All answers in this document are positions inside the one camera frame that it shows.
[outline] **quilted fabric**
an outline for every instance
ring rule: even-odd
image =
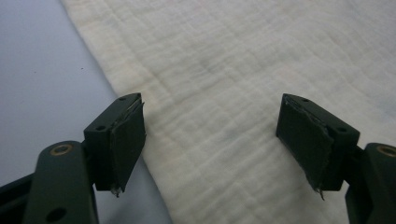
[[[395,1],[64,5],[116,93],[142,92],[175,223],[347,223],[347,184],[323,202],[275,137],[284,92],[396,145]]]

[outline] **white cloth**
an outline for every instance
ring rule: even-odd
[[[347,184],[323,202],[275,137],[283,92],[396,145],[396,1],[64,5],[116,93],[142,92],[175,223],[347,222]]]

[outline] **white table surface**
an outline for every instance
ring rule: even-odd
[[[116,98],[61,2],[0,2],[0,186],[32,173],[45,147],[83,141]],[[96,201],[101,223],[171,222],[141,159],[125,193]]]

